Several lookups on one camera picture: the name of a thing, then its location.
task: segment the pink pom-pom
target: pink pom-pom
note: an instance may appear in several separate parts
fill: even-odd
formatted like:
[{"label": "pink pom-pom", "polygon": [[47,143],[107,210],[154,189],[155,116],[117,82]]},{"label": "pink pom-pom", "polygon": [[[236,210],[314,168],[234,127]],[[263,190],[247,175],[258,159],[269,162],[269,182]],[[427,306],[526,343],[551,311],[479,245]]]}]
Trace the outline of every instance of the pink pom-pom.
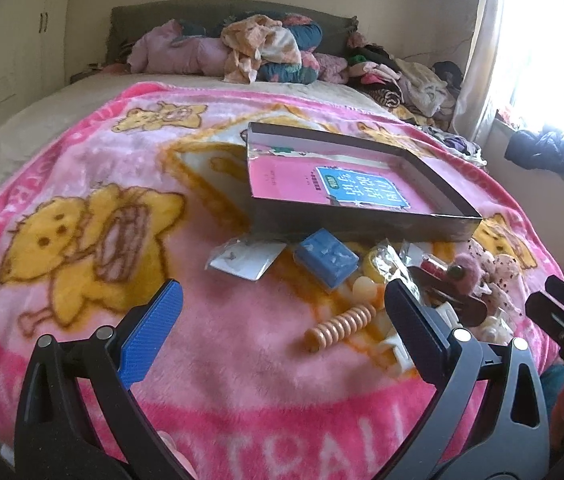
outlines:
[{"label": "pink pom-pom", "polygon": [[468,253],[460,253],[456,255],[456,259],[449,267],[451,266],[462,267],[464,270],[462,278],[450,280],[456,286],[457,291],[460,294],[471,294],[482,277],[482,269],[478,261]]}]

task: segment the blue block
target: blue block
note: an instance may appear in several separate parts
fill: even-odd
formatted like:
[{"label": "blue block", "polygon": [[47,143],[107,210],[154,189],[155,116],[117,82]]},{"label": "blue block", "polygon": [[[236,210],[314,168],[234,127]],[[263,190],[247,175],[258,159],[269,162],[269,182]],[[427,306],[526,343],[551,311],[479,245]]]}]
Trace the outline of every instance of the blue block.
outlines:
[{"label": "blue block", "polygon": [[336,288],[358,268],[358,256],[326,229],[313,233],[296,249],[296,262],[328,289]]}]

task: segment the pink book cover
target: pink book cover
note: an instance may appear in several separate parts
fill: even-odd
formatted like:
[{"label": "pink book cover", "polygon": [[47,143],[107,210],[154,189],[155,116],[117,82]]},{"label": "pink book cover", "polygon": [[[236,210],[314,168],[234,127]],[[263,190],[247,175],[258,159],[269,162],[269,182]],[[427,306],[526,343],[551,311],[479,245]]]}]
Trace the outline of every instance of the pink book cover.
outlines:
[{"label": "pink book cover", "polygon": [[259,145],[249,157],[254,197],[379,210],[434,212],[399,168]]}]

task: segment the cartoon bear print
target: cartoon bear print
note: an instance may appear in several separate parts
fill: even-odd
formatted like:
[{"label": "cartoon bear print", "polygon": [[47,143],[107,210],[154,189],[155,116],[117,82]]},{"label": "cartoon bear print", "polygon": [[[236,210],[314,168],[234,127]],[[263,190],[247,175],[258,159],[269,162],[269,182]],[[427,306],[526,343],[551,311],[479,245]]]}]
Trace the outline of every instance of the cartoon bear print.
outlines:
[{"label": "cartoon bear print", "polygon": [[158,111],[131,108],[124,119],[111,128],[114,132],[127,132],[142,128],[144,131],[159,130],[163,126],[181,126],[183,128],[199,128],[202,124],[202,113],[206,105],[173,105],[158,101]]},{"label": "cartoon bear print", "polygon": [[390,146],[395,146],[396,148],[409,150],[411,153],[417,155],[420,158],[422,158],[423,156],[435,156],[433,152],[431,152],[431,150],[426,147],[424,142],[418,142],[417,140],[411,139],[411,137],[405,135],[392,134],[385,127],[379,126],[378,124],[376,124],[376,126],[378,127],[377,130],[372,126],[368,126],[365,123],[359,122],[358,130],[361,133],[366,134],[376,142],[382,142]]},{"label": "cartoon bear print", "polygon": [[511,230],[500,213],[495,213],[492,217],[482,220],[473,238],[494,256],[508,254],[513,257],[522,269],[537,267],[533,253],[524,240]]},{"label": "cartoon bear print", "polygon": [[1,285],[49,282],[48,305],[18,318],[22,333],[48,319],[70,327],[87,306],[124,314],[149,301],[169,275],[162,237],[184,207],[178,193],[116,184],[38,206],[0,264]]}]

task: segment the blue label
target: blue label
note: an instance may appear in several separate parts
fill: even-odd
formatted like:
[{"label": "blue label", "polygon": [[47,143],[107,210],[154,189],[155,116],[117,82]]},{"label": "blue label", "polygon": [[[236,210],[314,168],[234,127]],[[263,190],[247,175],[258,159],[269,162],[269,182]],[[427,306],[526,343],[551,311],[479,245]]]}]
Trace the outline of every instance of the blue label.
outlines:
[{"label": "blue label", "polygon": [[327,194],[337,202],[409,208],[409,203],[383,176],[340,168],[316,168]]}]

